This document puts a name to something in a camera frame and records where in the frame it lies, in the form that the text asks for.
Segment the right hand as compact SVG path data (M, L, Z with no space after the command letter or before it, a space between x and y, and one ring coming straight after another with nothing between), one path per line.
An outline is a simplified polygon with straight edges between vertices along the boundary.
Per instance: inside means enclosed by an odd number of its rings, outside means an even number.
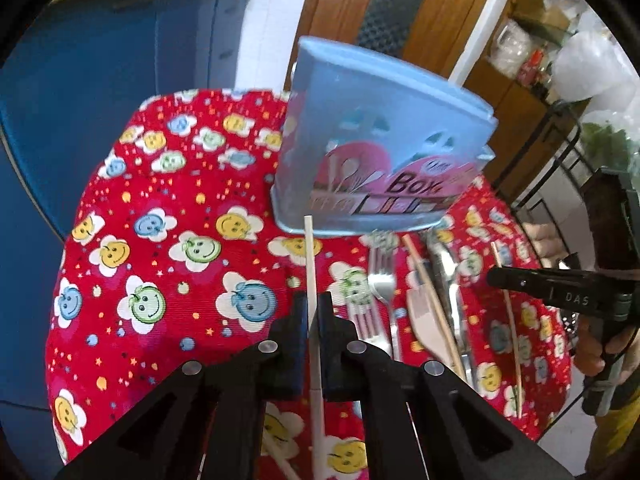
M623 384L639 366L639 335L631 338L633 334L634 328L627 327L623 333L612 338L603 348L600 341L590 333L590 318L581 315L577 325L578 338L575 346L574 365L585 376L596 376L605 366L604 359L602 359L603 353L619 354L627 344L630 344L624 355L623 367L618 378L618 383Z

